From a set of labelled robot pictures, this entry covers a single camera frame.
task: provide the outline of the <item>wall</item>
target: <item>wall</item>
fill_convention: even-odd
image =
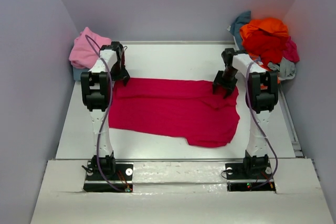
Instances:
[[[77,30],[61,0],[0,0],[0,223],[30,223],[69,96]]]
[[[336,220],[335,0],[296,0],[285,18],[301,61],[285,94],[304,153],[315,160]]]
[[[63,0],[78,30],[117,40],[232,40],[241,12],[283,18],[294,0]]]

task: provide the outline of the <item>purple cable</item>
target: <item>purple cable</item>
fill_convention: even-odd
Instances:
[[[86,40],[88,41],[89,45],[91,46],[92,50],[96,53],[96,55],[98,56],[98,58],[100,58],[100,55],[99,53],[97,52],[97,50],[94,48],[94,46],[91,44],[90,40],[92,40],[96,46],[98,48],[99,45],[97,44],[97,42],[95,42],[94,39],[92,39],[89,35],[85,35],[85,38]],[[112,104],[112,89],[113,89],[113,85],[112,85],[112,76],[111,76],[111,73],[110,73],[110,69],[109,69],[109,66],[107,65],[106,61],[103,59],[103,58],[100,58],[101,61],[104,63],[105,65],[105,68],[107,70],[107,74],[108,74],[108,77],[109,77],[109,80],[110,80],[110,101],[109,101],[109,105],[107,106],[107,109],[106,109],[106,113],[104,115],[104,118],[103,118],[103,121],[101,123],[101,126],[100,126],[100,129],[99,129],[99,132],[98,132],[98,137],[97,137],[97,165],[98,165],[98,170],[99,170],[99,173],[100,175],[102,176],[102,178],[107,182],[107,184],[109,184],[110,187],[112,187],[114,190],[116,191],[123,191],[123,190],[120,190],[119,188],[117,188],[116,186],[112,185],[111,182],[109,182],[109,180],[106,178],[106,176],[104,175],[102,169],[101,169],[101,166],[100,166],[100,162],[99,162],[99,142],[100,142],[100,134],[101,134],[101,131],[103,129],[103,126],[104,126],[104,123],[106,121],[106,118],[109,114],[109,111],[110,111],[110,108],[111,108],[111,104]]]
[[[247,96],[248,108],[250,109],[250,113],[251,113],[251,116],[252,116],[252,118],[253,118],[253,121],[256,123],[258,129],[260,130],[260,132],[261,132],[262,135],[264,136],[264,138],[265,138],[265,140],[266,140],[266,143],[268,144],[269,148],[270,148],[271,151],[273,152],[273,155],[274,155],[274,158],[275,158],[275,168],[274,168],[273,173],[271,174],[271,176],[269,176],[269,178],[268,178],[265,182],[263,182],[263,183],[261,183],[260,185],[257,185],[257,186],[255,186],[255,187],[252,188],[252,189],[256,189],[256,188],[262,187],[263,185],[269,183],[269,182],[271,181],[271,179],[274,177],[274,174],[275,174],[275,172],[276,172],[277,169],[278,169],[278,156],[277,156],[277,154],[275,153],[275,151],[274,151],[274,149],[273,149],[271,143],[269,142],[269,140],[268,140],[268,138],[267,138],[267,136],[266,136],[266,133],[265,133],[265,132],[262,130],[262,128],[260,127],[260,125],[259,125],[259,123],[258,123],[258,121],[257,121],[257,119],[256,119],[256,116],[255,116],[254,113],[253,113],[253,109],[252,109],[252,105],[251,105],[251,99],[250,99],[250,96],[248,95],[248,76],[249,76],[249,74],[250,74],[250,70],[251,70],[251,67],[252,67],[253,63],[254,63],[254,62],[251,62],[251,63],[248,65],[247,72],[246,72],[246,78],[245,78],[245,79],[246,79],[246,83],[245,83],[245,85],[246,85],[246,94],[247,94],[246,96]]]

